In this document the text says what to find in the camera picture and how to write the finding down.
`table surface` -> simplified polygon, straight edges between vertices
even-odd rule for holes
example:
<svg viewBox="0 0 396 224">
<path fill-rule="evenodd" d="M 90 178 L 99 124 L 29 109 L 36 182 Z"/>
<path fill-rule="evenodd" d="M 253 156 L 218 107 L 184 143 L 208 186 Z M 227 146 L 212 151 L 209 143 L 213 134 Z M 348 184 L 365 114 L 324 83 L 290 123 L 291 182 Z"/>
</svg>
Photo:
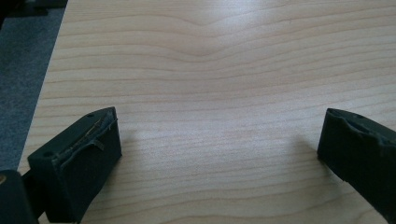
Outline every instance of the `table surface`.
<svg viewBox="0 0 396 224">
<path fill-rule="evenodd" d="M 115 106 L 82 223 L 386 223 L 316 150 L 328 107 L 396 129 L 395 65 L 393 0 L 70 0 L 19 170 Z"/>
</svg>

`wooden table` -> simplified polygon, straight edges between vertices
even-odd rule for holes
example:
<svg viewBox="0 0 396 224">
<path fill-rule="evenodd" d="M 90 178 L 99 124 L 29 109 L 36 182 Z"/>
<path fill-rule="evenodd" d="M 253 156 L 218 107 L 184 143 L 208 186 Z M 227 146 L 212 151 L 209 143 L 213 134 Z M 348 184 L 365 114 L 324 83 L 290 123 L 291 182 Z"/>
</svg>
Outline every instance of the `wooden table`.
<svg viewBox="0 0 396 224">
<path fill-rule="evenodd" d="M 114 105 L 123 157 L 83 223 L 386 223 L 316 149 L 328 107 L 396 129 L 395 7 L 70 0 L 20 171 Z"/>
</svg>

